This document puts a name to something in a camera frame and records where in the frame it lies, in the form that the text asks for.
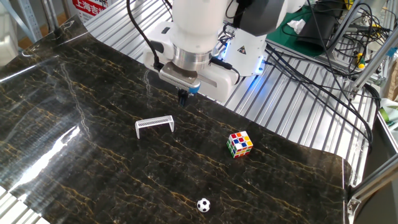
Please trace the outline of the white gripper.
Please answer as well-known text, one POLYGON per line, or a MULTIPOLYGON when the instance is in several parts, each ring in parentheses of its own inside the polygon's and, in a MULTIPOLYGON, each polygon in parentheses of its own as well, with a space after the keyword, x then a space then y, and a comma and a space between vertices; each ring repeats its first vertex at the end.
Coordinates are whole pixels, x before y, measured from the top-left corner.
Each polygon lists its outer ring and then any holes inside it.
POLYGON ((185 106, 189 93, 201 93, 214 100, 226 101, 239 75, 227 65, 213 60, 212 51, 191 53, 172 42, 177 29, 172 22, 161 22, 148 34, 159 58, 155 66, 154 54, 149 47, 144 50, 143 64, 158 74, 159 78, 178 91, 178 103, 185 106))

